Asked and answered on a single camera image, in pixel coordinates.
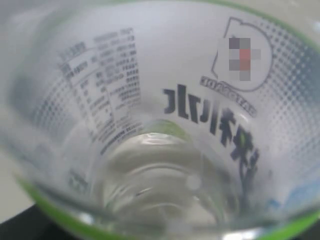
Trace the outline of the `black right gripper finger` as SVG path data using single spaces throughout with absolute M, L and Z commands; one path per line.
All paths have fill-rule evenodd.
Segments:
M 77 240 L 50 220 L 36 205 L 0 224 L 1 240 Z

